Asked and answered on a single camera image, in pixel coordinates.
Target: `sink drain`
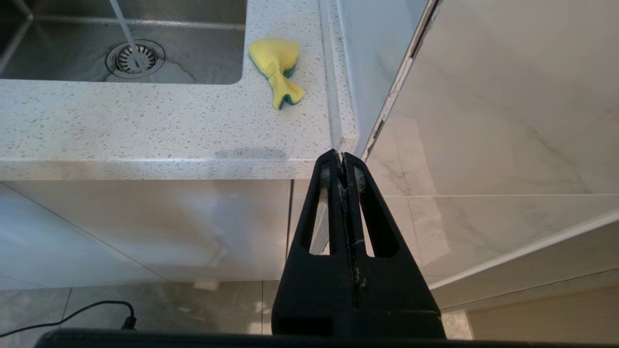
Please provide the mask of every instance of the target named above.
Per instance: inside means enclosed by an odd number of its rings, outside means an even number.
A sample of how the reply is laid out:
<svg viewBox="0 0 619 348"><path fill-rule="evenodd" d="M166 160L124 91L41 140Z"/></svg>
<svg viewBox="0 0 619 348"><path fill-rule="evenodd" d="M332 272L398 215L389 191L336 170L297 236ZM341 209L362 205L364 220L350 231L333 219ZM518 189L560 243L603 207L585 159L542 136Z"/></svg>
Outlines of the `sink drain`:
<svg viewBox="0 0 619 348"><path fill-rule="evenodd" d="M112 74L123 79L138 79L151 75L165 62L165 51L158 43L150 40L135 40L137 54L139 54L140 66L138 67L133 57L133 49L128 42L114 46L105 57L105 66Z"/></svg>

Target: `kitchen sink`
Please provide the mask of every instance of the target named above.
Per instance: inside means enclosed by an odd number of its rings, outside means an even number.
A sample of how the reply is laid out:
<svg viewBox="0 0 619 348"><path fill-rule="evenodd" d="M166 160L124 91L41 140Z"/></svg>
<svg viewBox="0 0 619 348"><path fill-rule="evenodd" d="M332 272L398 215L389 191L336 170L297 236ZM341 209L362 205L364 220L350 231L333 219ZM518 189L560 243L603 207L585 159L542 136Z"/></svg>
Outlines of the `kitchen sink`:
<svg viewBox="0 0 619 348"><path fill-rule="evenodd" d="M0 0L0 79L233 84L245 0Z"/></svg>

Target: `water stream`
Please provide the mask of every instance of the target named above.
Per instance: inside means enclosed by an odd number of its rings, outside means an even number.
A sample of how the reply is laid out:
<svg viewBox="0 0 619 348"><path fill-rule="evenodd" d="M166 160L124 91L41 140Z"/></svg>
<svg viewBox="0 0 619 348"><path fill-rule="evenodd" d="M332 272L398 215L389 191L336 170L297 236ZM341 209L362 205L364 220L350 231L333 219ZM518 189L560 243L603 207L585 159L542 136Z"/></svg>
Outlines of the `water stream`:
<svg viewBox="0 0 619 348"><path fill-rule="evenodd" d="M110 0L110 4L112 5L112 8L114 9L114 13L116 14L116 18L118 19L118 22L120 23L120 27L123 29L124 36L127 38L127 41L129 42L129 46L131 47L131 53L132 53L131 57L133 58L134 62L136 62L136 66L142 73L142 76L147 76L149 80L152 82L150 75L146 74L146 69L148 67L148 64L144 62L143 57L140 54L140 51L137 49L136 42L133 40L133 36L131 35L131 32L129 31L129 27L127 26L127 21L125 21L123 12L121 11L120 6L118 6L118 1Z"/></svg>

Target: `cabinet door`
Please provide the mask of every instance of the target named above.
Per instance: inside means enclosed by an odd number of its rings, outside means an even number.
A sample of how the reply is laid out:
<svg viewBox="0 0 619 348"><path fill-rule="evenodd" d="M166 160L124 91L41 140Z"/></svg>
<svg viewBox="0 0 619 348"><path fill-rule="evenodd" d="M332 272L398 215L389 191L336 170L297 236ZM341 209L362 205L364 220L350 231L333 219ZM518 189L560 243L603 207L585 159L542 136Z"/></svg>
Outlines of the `cabinet door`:
<svg viewBox="0 0 619 348"><path fill-rule="evenodd" d="M279 279L290 180L11 185L170 281Z"/></svg>
<svg viewBox="0 0 619 348"><path fill-rule="evenodd" d="M0 290L163 281L0 183Z"/></svg>

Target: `black cable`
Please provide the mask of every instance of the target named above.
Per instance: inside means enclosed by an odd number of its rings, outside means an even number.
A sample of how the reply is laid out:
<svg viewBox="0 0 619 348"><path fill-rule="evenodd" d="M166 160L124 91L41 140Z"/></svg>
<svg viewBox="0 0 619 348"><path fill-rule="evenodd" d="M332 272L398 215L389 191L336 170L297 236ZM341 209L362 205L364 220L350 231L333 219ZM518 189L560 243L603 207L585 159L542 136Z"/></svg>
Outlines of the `black cable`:
<svg viewBox="0 0 619 348"><path fill-rule="evenodd" d="M135 312L133 310L133 306L129 302L127 302L127 301L99 301L99 302L95 302L95 303L93 303L91 305L88 305L88 306L86 306L86 307L76 311L75 313L69 315L68 317L66 317L65 319L63 319L61 321L57 321L55 323L46 323L46 324L38 324L38 325L26 326L25 328L15 329L13 331L9 331L8 333L0 334L0 338L6 337L6 336L12 335L12 334L20 333L20 332L26 331L26 330L37 329L37 328L44 328L46 326L60 325L60 324L64 323L65 321L67 321L67 320L73 318L74 316L78 315L79 313L82 313L85 310L89 310L92 307L99 306L99 305L106 305L106 304L125 305L125 306L127 306L129 308L129 316L125 319L122 328L123 329L134 329L134 327L136 325L136 316L135 316Z"/></svg>

